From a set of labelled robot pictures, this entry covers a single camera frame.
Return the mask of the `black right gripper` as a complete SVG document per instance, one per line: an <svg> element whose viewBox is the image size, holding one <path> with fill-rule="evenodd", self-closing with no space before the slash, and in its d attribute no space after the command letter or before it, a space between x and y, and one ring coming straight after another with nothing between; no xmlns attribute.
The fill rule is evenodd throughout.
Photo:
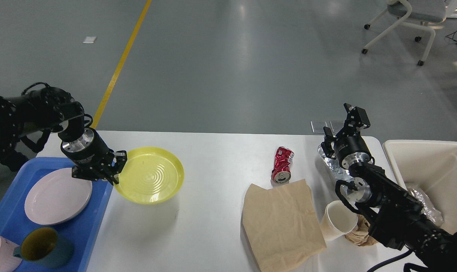
<svg viewBox="0 0 457 272"><path fill-rule="evenodd" d="M348 103L343 106L347 115L342 129L336 134L336 141L330 127L324 126L321 148L327 158L337 159L343 169L349 169L351 165L372 160L369 148L360 136L360 132L369 128L371 123L365 109Z"/></svg>

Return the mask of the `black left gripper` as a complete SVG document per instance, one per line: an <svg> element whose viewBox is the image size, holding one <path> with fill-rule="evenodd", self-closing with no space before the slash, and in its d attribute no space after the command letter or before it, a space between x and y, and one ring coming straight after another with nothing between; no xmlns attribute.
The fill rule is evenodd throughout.
<svg viewBox="0 0 457 272"><path fill-rule="evenodd" d="M84 128L79 138L72 142L62 141L60 148L74 163L73 178L119 184L119 175L127 162L127 151L109 149L94 129Z"/></svg>

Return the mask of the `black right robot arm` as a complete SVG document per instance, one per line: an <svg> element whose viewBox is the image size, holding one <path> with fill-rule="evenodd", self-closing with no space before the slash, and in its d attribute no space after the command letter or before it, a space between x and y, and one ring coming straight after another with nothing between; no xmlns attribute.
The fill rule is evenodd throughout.
<svg viewBox="0 0 457 272"><path fill-rule="evenodd" d="M382 167L375 165L360 132L370 127L366 111L344 104L347 113L343 127L333 135L325 126L321 149L326 158L335 160L348 171L349 179L337 179L335 193L351 212L369 223L369 236L383 246L408 251L370 268L381 267L414 253L422 266L405 263L405 272L457 272L457 232L449 234L423 213L423 203L389 179Z"/></svg>

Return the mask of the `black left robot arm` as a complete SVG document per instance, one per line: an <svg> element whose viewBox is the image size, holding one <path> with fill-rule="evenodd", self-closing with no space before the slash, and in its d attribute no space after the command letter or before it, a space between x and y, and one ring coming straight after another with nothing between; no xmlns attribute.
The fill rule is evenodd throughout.
<svg viewBox="0 0 457 272"><path fill-rule="evenodd" d="M127 152L107 146L91 126L92 116L70 93L47 83L43 86L34 90L30 85L17 97L0 96L0 164L18 171L28 161L16 151L19 142L39 153L49 135L57 134L62 153L73 162L73 178L118 185Z"/></svg>

